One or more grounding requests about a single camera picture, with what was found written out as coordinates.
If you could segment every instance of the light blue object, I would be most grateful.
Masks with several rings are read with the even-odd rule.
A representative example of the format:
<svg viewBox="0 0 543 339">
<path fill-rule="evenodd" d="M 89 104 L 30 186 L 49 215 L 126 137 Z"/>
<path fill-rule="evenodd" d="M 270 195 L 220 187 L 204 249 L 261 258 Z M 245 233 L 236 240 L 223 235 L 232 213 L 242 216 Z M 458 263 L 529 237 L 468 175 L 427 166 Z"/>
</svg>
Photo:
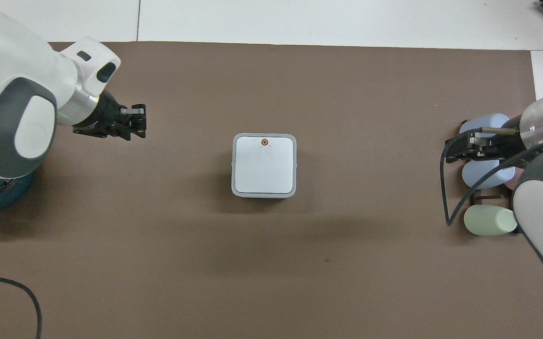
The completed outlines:
<svg viewBox="0 0 543 339">
<path fill-rule="evenodd" d="M 499 160 L 487 160 L 487 161 L 470 161 L 464 165 L 462 170 L 463 181 L 472 187 L 476 181 L 478 181 L 482 176 L 487 174 L 489 171 L 494 169 L 499 165 Z M 480 184 L 477 189 L 485 189 L 489 187 L 494 187 L 501 185 L 502 183 L 507 182 L 511 178 L 514 178 L 515 174 L 514 167 L 508 167 L 497 171 L 495 174 L 490 176 L 484 183 Z"/>
<path fill-rule="evenodd" d="M 480 118 L 468 120 L 460 127 L 460 133 L 468 131 L 469 129 L 478 129 L 480 127 L 494 127 L 499 128 L 503 126 L 508 120 L 506 114 L 494 113 L 481 116 Z M 493 137 L 493 133 L 481 133 L 480 137 Z"/>
</svg>

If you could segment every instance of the pink object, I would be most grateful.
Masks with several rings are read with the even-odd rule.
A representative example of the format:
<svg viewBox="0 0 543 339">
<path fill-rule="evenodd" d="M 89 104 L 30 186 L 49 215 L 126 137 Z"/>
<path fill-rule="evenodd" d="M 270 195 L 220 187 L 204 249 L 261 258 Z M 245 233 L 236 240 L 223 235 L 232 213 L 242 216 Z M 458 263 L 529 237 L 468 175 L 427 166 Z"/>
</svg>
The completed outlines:
<svg viewBox="0 0 543 339">
<path fill-rule="evenodd" d="M 505 182 L 504 185 L 506 185 L 506 187 L 514 191 L 514 189 L 516 188 L 516 185 L 519 184 L 520 175 L 523 174 L 523 171 L 524 171 L 523 169 L 515 167 L 514 176 L 510 180 Z"/>
</svg>

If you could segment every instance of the white floor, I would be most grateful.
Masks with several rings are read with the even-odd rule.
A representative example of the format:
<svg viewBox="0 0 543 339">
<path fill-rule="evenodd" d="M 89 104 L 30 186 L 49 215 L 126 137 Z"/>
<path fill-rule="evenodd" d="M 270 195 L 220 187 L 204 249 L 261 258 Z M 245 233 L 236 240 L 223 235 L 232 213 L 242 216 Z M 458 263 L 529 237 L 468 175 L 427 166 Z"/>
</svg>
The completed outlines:
<svg viewBox="0 0 543 339">
<path fill-rule="evenodd" d="M 534 0 L 0 0 L 47 41 L 208 41 L 532 51 L 543 97 L 543 15 Z"/>
</svg>

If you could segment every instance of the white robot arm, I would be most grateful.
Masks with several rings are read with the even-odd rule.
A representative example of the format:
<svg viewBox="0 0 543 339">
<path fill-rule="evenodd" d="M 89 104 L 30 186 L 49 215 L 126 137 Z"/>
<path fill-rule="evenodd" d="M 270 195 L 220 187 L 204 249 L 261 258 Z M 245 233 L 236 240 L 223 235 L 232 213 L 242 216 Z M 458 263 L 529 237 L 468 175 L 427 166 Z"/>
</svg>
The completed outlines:
<svg viewBox="0 0 543 339">
<path fill-rule="evenodd" d="M 145 137 L 145 106 L 127 109 L 104 91 L 120 64 L 91 38 L 55 52 L 0 12 L 0 178 L 37 168 L 56 123 L 93 137 Z"/>
<path fill-rule="evenodd" d="M 480 130 L 496 135 L 480 137 Z M 500 159 L 502 162 L 471 187 L 451 217 L 446 210 L 445 186 L 441 180 L 446 222 L 451 225 L 463 202 L 478 184 L 499 169 L 513 165 L 525 168 L 512 196 L 512 209 L 525 237 L 543 262 L 543 98 L 532 103 L 522 115 L 509 120 L 501 128 L 480 130 L 463 132 L 446 142 L 441 159 L 441 177 L 443 158 L 448 163 L 467 159 Z"/>
</svg>

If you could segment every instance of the light green cylinder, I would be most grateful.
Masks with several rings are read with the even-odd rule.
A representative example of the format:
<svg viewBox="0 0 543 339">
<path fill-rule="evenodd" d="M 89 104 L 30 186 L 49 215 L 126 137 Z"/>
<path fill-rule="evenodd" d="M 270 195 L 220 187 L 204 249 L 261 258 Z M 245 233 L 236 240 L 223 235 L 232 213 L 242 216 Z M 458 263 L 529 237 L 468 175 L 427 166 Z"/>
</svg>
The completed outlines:
<svg viewBox="0 0 543 339">
<path fill-rule="evenodd" d="M 476 235 L 506 234 L 517 226 L 511 210 L 491 205 L 470 206 L 463 215 L 463 223 Z"/>
</svg>

